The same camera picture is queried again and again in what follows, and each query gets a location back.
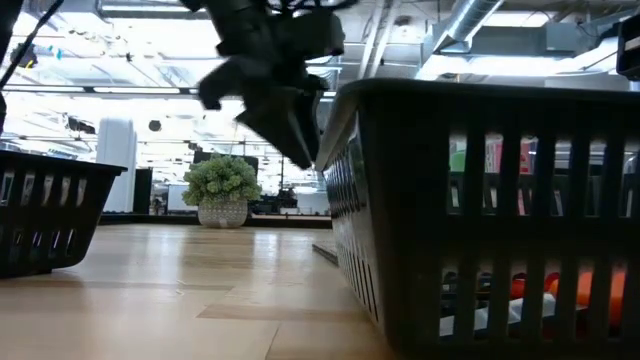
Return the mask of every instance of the floor plank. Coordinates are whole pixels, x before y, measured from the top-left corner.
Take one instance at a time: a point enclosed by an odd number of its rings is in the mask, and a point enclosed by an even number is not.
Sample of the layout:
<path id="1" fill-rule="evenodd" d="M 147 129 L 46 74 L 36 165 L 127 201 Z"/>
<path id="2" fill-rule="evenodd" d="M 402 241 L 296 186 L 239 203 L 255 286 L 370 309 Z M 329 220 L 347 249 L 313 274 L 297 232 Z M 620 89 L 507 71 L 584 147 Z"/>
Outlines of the floor plank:
<path id="1" fill-rule="evenodd" d="M 386 359 L 330 231 L 119 225 L 78 266 L 0 281 L 0 358 Z"/>

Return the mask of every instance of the cable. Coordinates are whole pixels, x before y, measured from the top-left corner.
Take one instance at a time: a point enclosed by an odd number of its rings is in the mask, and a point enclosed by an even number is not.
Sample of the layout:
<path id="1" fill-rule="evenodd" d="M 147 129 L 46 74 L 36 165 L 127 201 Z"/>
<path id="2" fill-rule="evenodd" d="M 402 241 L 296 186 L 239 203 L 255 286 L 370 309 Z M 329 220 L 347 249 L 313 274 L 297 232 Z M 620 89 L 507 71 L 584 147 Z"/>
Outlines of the cable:
<path id="1" fill-rule="evenodd" d="M 589 65 L 587 65 L 587 66 L 583 66 L 583 67 L 582 67 L 582 71 L 589 70 L 589 69 L 591 69 L 592 67 L 594 67 L 594 66 L 596 66 L 596 65 L 600 64 L 601 62 L 603 62 L 603 61 L 607 60 L 608 58 L 610 58 L 610 57 L 612 57 L 612 56 L 614 56 L 614 55 L 617 55 L 617 54 L 618 54 L 618 50 L 616 50 L 616 51 L 612 52 L 611 54 L 609 54 L 609 55 L 607 55 L 607 56 L 603 57 L 602 59 L 600 59 L 600 60 L 598 60 L 598 61 L 596 61 L 596 62 L 594 62 L 594 63 L 592 63 L 592 64 L 589 64 Z"/>
<path id="2" fill-rule="evenodd" d="M 582 24 L 576 23 L 576 27 L 578 29 L 580 29 L 580 31 L 582 33 L 584 33 L 585 35 L 587 35 L 589 37 L 592 37 L 592 38 L 599 38 L 600 37 L 600 34 L 597 33 L 597 31 L 598 31 L 597 28 L 596 28 L 596 35 L 593 35 L 593 34 L 589 34 L 589 32 L 584 28 L 584 26 Z"/>
<path id="3" fill-rule="evenodd" d="M 531 19 L 533 17 L 533 15 L 535 15 L 537 13 L 541 13 L 541 14 L 545 15 L 549 21 L 553 20 L 553 18 L 551 17 L 551 15 L 549 15 L 548 12 L 546 12 L 546 11 L 544 11 L 542 9 L 537 9 L 537 10 L 534 10 L 531 14 L 529 14 L 529 16 L 527 16 L 527 18 L 524 19 L 524 21 L 522 21 L 522 24 L 520 24 L 520 27 L 523 27 L 524 24 L 526 24 L 527 21 L 529 21 L 529 19 Z"/>
<path id="4" fill-rule="evenodd" d="M 9 82 L 11 75 L 13 75 L 13 72 L 16 70 L 16 68 L 18 67 L 18 64 L 20 63 L 20 60 L 22 60 L 24 55 L 27 53 L 27 50 L 31 46 L 31 43 L 33 43 L 33 40 L 38 35 L 38 30 L 40 30 L 49 21 L 49 19 L 51 19 L 53 14 L 55 14 L 55 12 L 58 11 L 60 6 L 62 6 L 63 2 L 64 0 L 56 0 L 56 2 L 54 2 L 49 8 L 49 10 L 47 10 L 47 12 L 42 16 L 42 18 L 40 18 L 40 20 L 38 21 L 38 24 L 36 25 L 35 29 L 33 29 L 31 34 L 27 36 L 27 39 L 24 41 L 24 43 L 22 43 L 22 46 L 18 50 L 16 57 L 13 59 L 13 61 L 11 61 L 9 68 L 4 73 L 4 76 L 2 76 L 2 80 L 0 80 L 0 90 L 2 90 L 4 86 L 7 85 L 7 83 Z"/>

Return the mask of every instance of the red object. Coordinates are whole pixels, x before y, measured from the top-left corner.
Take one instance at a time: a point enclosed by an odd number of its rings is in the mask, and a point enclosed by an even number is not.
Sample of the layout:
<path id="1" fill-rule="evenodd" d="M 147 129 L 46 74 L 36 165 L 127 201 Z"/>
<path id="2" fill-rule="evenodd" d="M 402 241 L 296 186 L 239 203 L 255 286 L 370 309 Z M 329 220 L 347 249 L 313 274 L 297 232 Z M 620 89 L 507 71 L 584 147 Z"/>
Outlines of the red object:
<path id="1" fill-rule="evenodd" d="M 544 291 L 548 292 L 552 284 L 560 278 L 560 274 L 552 273 L 544 281 Z M 511 281 L 511 299 L 521 299 L 524 297 L 526 275 L 523 278 L 516 278 Z"/>
<path id="2" fill-rule="evenodd" d="M 589 301 L 591 298 L 591 279 L 593 274 L 588 272 L 580 275 L 578 278 L 578 297 L 576 299 L 577 305 L 589 307 Z M 611 325 L 620 325 L 620 318 L 622 317 L 622 296 L 624 292 L 624 272 L 617 272 L 613 274 L 611 280 L 611 300 L 609 301 L 609 323 Z M 553 296 L 558 294 L 558 279 L 554 280 L 550 286 L 549 292 Z"/>

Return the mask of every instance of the green plant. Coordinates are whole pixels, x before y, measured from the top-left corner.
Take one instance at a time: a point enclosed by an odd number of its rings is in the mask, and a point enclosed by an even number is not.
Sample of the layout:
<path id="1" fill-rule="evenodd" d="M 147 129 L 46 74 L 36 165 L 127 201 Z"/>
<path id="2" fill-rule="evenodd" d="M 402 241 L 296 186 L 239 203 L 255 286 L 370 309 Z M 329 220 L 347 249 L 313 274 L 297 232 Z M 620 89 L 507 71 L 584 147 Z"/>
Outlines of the green plant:
<path id="1" fill-rule="evenodd" d="M 189 183 L 189 189 L 182 194 L 182 199 L 191 206 L 258 200 L 262 191 L 251 165 L 239 157 L 213 155 L 211 160 L 192 165 L 184 180 Z"/>

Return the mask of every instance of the ceiling pipe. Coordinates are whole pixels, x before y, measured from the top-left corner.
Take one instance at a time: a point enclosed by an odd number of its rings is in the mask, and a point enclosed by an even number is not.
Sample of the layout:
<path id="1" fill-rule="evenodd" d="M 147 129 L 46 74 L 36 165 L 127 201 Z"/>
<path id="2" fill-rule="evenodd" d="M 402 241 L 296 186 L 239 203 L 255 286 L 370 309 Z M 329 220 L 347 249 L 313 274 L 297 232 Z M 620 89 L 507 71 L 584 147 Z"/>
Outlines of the ceiling pipe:
<path id="1" fill-rule="evenodd" d="M 367 42 L 364 45 L 362 52 L 362 60 L 360 61 L 360 69 L 358 70 L 358 79 L 364 78 L 367 72 L 367 65 L 371 58 L 371 52 L 373 52 L 373 45 L 378 37 L 378 28 L 380 27 L 380 21 L 382 20 L 382 10 L 384 7 L 384 0 L 376 1 L 376 7 L 373 9 L 373 18 L 371 19 L 371 31 L 367 37 Z"/>
<path id="2" fill-rule="evenodd" d="M 578 0 L 576 2 L 573 2 L 573 3 L 569 4 L 569 5 L 567 5 L 562 11 L 557 12 L 551 18 L 551 20 L 549 20 L 549 22 L 556 22 L 556 23 L 561 22 L 567 16 L 573 14 L 574 12 L 577 12 L 578 10 L 580 10 L 581 7 L 583 7 L 586 4 L 587 4 L 587 2 L 585 0 Z"/>
<path id="3" fill-rule="evenodd" d="M 457 42 L 468 42 L 480 30 L 504 0 L 458 0 L 453 6 L 445 33 L 438 49 Z"/>
<path id="4" fill-rule="evenodd" d="M 385 26 L 382 37 L 380 38 L 380 42 L 376 47 L 376 54 L 373 58 L 373 64 L 369 69 L 369 77 L 375 77 L 376 73 L 378 72 L 378 67 L 380 67 L 382 56 L 384 55 L 384 51 L 387 48 L 387 44 L 389 43 L 389 38 L 391 37 L 391 31 L 393 30 L 396 19 L 398 18 L 400 5 L 402 5 L 402 2 L 400 0 L 393 0 L 393 2 L 391 3 L 391 9 L 389 9 L 389 14 L 387 16 L 387 25 Z"/>

